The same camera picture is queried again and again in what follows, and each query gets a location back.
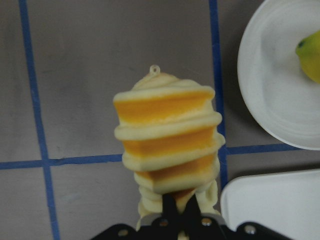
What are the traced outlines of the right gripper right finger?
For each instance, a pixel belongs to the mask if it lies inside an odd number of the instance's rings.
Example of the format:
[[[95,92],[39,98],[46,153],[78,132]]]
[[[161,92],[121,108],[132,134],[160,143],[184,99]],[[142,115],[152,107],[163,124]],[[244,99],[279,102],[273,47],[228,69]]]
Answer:
[[[201,213],[197,198],[192,196],[182,215],[183,230],[191,240],[288,240],[289,237],[257,222],[247,221],[230,229],[223,217]]]

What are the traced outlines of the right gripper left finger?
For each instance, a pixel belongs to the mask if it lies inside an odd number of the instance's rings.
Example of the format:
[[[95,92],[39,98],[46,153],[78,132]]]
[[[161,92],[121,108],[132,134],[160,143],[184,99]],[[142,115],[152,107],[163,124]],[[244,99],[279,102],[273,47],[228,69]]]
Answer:
[[[176,240],[179,234],[179,212],[174,198],[165,194],[162,196],[162,212],[144,216],[140,228],[118,223],[110,226],[93,240]]]

